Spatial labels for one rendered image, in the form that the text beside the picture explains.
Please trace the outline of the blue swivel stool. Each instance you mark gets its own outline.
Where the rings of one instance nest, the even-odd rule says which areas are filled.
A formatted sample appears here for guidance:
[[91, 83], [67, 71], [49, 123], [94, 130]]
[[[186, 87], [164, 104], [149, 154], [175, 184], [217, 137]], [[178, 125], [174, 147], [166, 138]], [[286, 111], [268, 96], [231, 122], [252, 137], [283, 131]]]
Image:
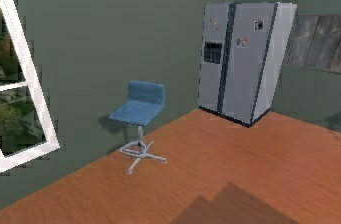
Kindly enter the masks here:
[[112, 121], [130, 124], [137, 127], [138, 139], [131, 141], [119, 149], [123, 155], [132, 157], [134, 162], [128, 168], [131, 175], [136, 165], [143, 159], [150, 158], [167, 162], [164, 157], [148, 153], [154, 144], [144, 142], [143, 128], [147, 126], [164, 108], [165, 88], [162, 84], [144, 81], [130, 81], [128, 83], [127, 101], [112, 112], [108, 118]]

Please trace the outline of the grey two-door fridge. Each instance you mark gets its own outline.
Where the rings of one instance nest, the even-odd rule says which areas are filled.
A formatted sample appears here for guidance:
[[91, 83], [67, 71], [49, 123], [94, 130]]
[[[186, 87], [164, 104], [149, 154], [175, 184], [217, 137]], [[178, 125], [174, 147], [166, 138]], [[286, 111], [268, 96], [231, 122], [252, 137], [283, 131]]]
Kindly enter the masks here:
[[247, 127], [270, 111], [296, 9], [282, 2], [204, 6], [200, 109]]

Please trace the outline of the white framed window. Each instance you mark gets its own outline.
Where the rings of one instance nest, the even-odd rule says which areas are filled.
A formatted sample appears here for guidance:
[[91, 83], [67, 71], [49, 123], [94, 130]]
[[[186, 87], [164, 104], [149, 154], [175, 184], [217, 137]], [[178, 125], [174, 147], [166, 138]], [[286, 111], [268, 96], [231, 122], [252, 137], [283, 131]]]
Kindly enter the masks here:
[[15, 0], [0, 0], [0, 174], [58, 148]]

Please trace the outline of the grey wooden wall picture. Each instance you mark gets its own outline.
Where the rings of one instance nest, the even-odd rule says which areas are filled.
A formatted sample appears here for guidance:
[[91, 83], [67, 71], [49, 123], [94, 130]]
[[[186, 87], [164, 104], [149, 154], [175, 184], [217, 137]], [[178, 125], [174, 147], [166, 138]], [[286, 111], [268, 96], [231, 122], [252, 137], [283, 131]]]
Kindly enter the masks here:
[[287, 64], [341, 73], [341, 15], [299, 15]]

